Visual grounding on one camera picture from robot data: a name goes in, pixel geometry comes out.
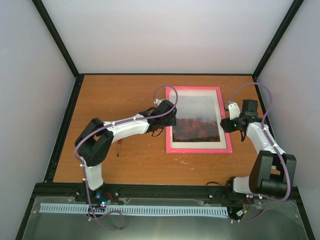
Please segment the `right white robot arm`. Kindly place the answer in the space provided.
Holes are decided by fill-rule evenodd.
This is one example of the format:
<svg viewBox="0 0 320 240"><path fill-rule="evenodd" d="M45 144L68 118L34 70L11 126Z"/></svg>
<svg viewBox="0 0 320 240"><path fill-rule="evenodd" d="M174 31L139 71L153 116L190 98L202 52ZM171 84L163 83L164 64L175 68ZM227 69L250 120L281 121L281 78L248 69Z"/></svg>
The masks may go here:
<svg viewBox="0 0 320 240"><path fill-rule="evenodd" d="M247 177L231 177L226 186L235 193L257 196L260 199L285 201L289 198L297 159L276 143L269 126L259 117L258 102L245 99L242 107L229 102L229 116L221 120L225 133L240 132L241 140L249 138L257 152L255 163Z"/></svg>

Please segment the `photo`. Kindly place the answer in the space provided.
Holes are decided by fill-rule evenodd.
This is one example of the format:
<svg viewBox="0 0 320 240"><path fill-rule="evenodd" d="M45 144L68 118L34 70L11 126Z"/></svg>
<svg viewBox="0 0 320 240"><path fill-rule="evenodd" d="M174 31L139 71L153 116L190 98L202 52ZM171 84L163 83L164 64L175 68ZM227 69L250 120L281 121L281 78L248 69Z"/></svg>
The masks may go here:
<svg viewBox="0 0 320 240"><path fill-rule="evenodd" d="M212 96L180 95L176 105L176 125L172 127L174 143L220 142L216 110Z"/></svg>

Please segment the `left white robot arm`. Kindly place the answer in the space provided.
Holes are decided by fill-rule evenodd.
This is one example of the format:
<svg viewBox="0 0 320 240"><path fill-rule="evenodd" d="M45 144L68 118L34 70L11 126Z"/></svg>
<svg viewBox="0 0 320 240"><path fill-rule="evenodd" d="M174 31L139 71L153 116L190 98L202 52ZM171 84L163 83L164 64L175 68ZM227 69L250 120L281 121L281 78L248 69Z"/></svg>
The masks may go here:
<svg viewBox="0 0 320 240"><path fill-rule="evenodd" d="M73 156L81 162L83 180L88 187L86 195L92 201L103 198L102 162L113 143L134 135L153 134L177 124L176 104L168 99L156 99L155 104L156 107L117 121L101 121L94 118L75 141Z"/></svg>

